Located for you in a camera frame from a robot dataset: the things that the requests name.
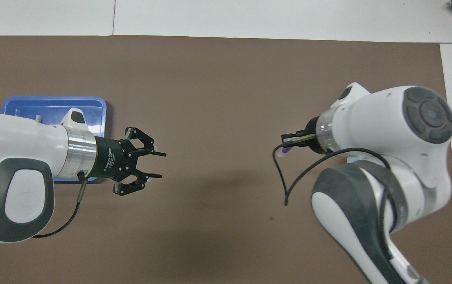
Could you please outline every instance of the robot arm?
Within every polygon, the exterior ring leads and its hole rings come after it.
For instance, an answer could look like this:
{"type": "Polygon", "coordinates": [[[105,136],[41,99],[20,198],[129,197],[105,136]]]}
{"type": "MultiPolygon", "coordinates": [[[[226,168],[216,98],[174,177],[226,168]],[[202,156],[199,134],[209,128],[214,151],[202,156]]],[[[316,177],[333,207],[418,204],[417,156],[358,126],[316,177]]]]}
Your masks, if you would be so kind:
{"type": "Polygon", "coordinates": [[[390,169],[367,153],[343,153],[360,160],[320,174],[313,210],[371,283],[427,284],[389,234],[448,202],[451,135],[452,113],[435,92],[404,86],[370,94],[352,83],[305,130],[282,138],[317,153],[365,148],[384,157],[390,169]]]}
{"type": "Polygon", "coordinates": [[[53,178],[111,178],[121,196],[143,189],[150,178],[161,177],[136,169],[144,155],[166,153],[134,127],[121,140],[94,136],[78,108],[60,125],[0,114],[0,243],[23,241],[47,225],[54,210],[53,178]],[[143,148],[135,148],[133,139],[143,148]],[[136,180],[121,183],[130,175],[136,180]]]}

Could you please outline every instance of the wire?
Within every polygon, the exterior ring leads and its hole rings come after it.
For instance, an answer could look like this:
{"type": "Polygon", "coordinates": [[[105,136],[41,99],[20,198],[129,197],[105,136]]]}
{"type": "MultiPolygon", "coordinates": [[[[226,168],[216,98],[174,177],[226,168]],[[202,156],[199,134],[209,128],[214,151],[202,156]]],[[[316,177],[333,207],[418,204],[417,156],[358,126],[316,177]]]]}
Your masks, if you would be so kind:
{"type": "Polygon", "coordinates": [[[62,225],[58,230],[55,230],[54,232],[50,232],[47,234],[37,234],[37,235],[34,235],[33,237],[35,237],[35,238],[50,237],[53,234],[57,234],[57,233],[61,232],[64,228],[66,228],[73,221],[73,218],[75,218],[75,215],[77,215],[78,208],[80,207],[80,201],[82,200],[82,196],[84,195],[84,190],[86,190],[86,185],[87,185],[87,178],[84,177],[83,172],[78,173],[77,176],[78,176],[78,179],[82,182],[82,184],[80,186],[80,191],[77,196],[77,204],[75,205],[75,210],[73,211],[73,214],[71,215],[71,217],[69,218],[67,223],[62,225]]]}
{"type": "MultiPolygon", "coordinates": [[[[324,162],[325,160],[332,158],[334,156],[337,156],[341,153],[347,153],[350,151],[361,151],[364,153],[369,153],[370,155],[378,158],[379,160],[382,161],[382,163],[385,165],[385,167],[387,169],[390,169],[390,165],[389,162],[387,162],[387,160],[385,160],[384,157],[382,157],[379,153],[375,152],[375,151],[371,151],[369,149],[365,149],[365,148],[347,148],[347,149],[341,149],[335,152],[331,152],[327,155],[325,155],[323,158],[320,158],[319,160],[317,160],[317,162],[314,162],[312,165],[310,165],[309,167],[307,167],[307,169],[305,169],[295,180],[294,182],[292,182],[292,185],[289,187],[289,190],[287,190],[287,186],[285,185],[285,180],[284,177],[282,175],[282,171],[280,170],[280,167],[278,166],[278,162],[275,158],[275,153],[278,149],[290,145],[290,142],[284,142],[280,145],[278,145],[277,147],[275,147],[275,149],[273,149],[273,161],[275,162],[275,166],[278,169],[278,173],[280,174],[280,179],[282,180],[282,185],[284,186],[284,193],[285,193],[285,200],[284,200],[284,205],[287,206],[287,203],[289,202],[289,195],[292,192],[292,190],[294,189],[294,187],[296,186],[296,184],[309,172],[311,171],[314,167],[316,167],[317,165],[319,165],[320,163],[324,162]]],[[[382,198],[380,201],[380,208],[379,208],[379,219],[378,219],[378,223],[377,223],[377,229],[379,230],[379,234],[382,238],[382,250],[384,252],[384,254],[389,258],[392,259],[393,256],[389,250],[388,244],[387,244],[387,236],[385,234],[384,231],[384,217],[385,217],[385,206],[387,204],[387,201],[390,201],[392,204],[392,196],[389,192],[388,186],[384,185],[385,189],[382,192],[382,198]]]]}
{"type": "Polygon", "coordinates": [[[369,153],[370,155],[378,158],[379,160],[382,161],[382,163],[385,165],[385,167],[387,169],[390,169],[390,165],[387,162],[387,160],[385,160],[384,157],[382,157],[379,153],[375,152],[375,151],[371,151],[369,149],[365,149],[365,148],[347,148],[347,149],[341,149],[338,151],[334,151],[331,152],[327,155],[325,155],[324,157],[320,158],[319,160],[317,160],[317,162],[314,162],[312,165],[310,165],[309,167],[307,167],[307,169],[305,169],[302,173],[300,173],[300,175],[294,180],[294,182],[292,182],[292,185],[289,187],[289,189],[287,189],[287,185],[285,185],[285,180],[284,177],[282,175],[282,171],[280,170],[280,167],[278,165],[278,162],[275,158],[275,153],[278,149],[290,145],[290,142],[284,142],[280,145],[278,145],[277,147],[275,147],[275,149],[273,149],[273,154],[272,154],[272,158],[273,161],[275,162],[275,166],[278,169],[278,173],[280,174],[280,179],[282,180],[282,185],[284,187],[284,193],[285,193],[285,200],[284,200],[284,205],[287,206],[287,203],[289,202],[289,195],[291,194],[292,190],[294,189],[294,187],[296,186],[296,184],[309,172],[311,171],[314,167],[318,166],[320,163],[324,162],[325,160],[332,158],[334,156],[337,156],[341,153],[347,153],[350,151],[360,151],[360,152],[364,152],[364,153],[369,153]]]}

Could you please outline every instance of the blue tray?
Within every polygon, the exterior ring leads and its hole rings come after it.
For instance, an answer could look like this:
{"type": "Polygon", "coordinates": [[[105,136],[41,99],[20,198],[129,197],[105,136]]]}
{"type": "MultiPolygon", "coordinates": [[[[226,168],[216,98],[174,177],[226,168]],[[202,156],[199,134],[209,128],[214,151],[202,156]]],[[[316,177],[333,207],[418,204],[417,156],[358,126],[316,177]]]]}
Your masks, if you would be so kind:
{"type": "MultiPolygon", "coordinates": [[[[2,105],[3,114],[35,119],[42,116],[42,123],[57,125],[70,108],[79,108],[84,113],[87,129],[94,136],[105,137],[107,104],[101,97],[24,97],[14,96],[2,105]]],[[[55,182],[77,182],[77,180],[55,179],[55,182]]]]}

